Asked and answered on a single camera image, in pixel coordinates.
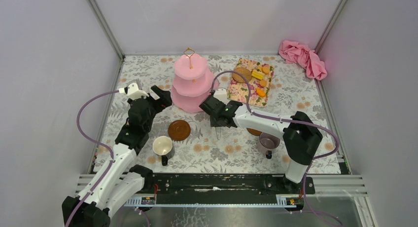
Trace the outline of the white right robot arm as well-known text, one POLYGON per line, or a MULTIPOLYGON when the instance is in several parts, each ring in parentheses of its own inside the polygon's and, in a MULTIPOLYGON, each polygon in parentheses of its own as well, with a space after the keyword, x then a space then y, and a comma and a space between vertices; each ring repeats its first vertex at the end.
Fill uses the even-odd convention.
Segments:
POLYGON ((229 101, 227 104, 209 95, 199 105, 209 115, 211 127, 240 127, 267 133, 284 142, 290 157, 283 179, 284 190, 296 193, 323 139, 318 126, 304 112, 280 117, 273 113, 251 110, 246 104, 229 101))

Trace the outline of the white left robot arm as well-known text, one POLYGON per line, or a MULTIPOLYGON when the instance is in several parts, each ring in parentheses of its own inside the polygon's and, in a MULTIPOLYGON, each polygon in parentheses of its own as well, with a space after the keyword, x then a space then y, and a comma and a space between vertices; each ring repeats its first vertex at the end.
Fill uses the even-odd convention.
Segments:
POLYGON ((136 83, 118 89, 128 96, 130 108, 125 124, 109 150, 108 164, 103 165, 86 187, 75 197, 62 203, 64 224, 67 227, 108 227, 112 217, 136 192, 149 192, 153 186, 152 170, 135 165, 127 176, 122 173, 134 161, 149 139, 156 114, 173 104, 171 93, 154 85, 158 96, 138 88, 136 83))

